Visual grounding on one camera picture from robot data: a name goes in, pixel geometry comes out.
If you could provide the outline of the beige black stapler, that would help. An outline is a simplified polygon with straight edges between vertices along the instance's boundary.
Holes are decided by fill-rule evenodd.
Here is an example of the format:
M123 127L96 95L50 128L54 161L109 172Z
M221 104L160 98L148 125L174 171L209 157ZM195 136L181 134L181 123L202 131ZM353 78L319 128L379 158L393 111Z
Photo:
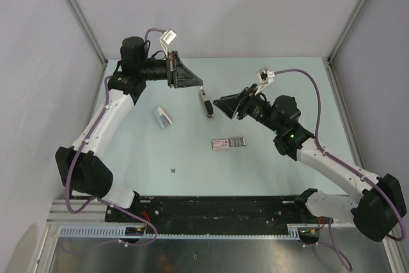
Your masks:
M210 101L210 98L209 98L207 92L205 91L205 89L203 87L200 87L200 89L199 89L199 97L200 97L201 102L203 104L203 109L204 109L206 119L207 120L213 120L214 119L213 105L212 105L212 103Z

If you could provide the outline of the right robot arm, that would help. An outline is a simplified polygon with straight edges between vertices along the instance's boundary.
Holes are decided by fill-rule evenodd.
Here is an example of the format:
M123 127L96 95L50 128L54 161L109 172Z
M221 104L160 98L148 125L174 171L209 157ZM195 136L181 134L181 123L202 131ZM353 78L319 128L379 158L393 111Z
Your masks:
M392 229L402 224L407 209L399 180L348 164L320 146L317 136L299 124L301 112L294 97L280 95L269 102L253 84L213 104L230 119L249 116L273 131L274 145L281 155L315 169L347 194L346 200L331 207L318 205L325 196L317 190L305 191L305 201L295 206L299 221L311 222L317 215L334 217L353 223L375 242L390 238Z

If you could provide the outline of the red white staple box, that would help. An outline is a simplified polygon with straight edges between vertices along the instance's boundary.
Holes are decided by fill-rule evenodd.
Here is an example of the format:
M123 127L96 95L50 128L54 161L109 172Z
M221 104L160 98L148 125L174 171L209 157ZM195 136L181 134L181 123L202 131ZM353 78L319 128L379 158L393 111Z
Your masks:
M230 137L227 139L214 139L212 140L213 150L223 150L230 148L238 148L247 146L247 142L244 137Z

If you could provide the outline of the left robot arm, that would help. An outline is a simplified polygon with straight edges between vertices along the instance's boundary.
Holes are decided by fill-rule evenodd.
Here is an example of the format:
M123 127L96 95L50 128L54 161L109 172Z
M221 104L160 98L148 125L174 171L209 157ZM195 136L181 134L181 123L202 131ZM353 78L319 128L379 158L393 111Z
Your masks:
M150 43L147 38L131 36L122 41L121 59L113 75L104 82L104 102L75 142L68 148L59 147L55 154L66 199L72 191L77 191L119 207L118 212L126 221L140 217L141 206L136 202L138 193L116 184L101 156L148 81L164 80L171 88L203 85L203 81L181 62L178 53L167 49L175 38L172 29L162 32L160 44L164 59L148 55Z

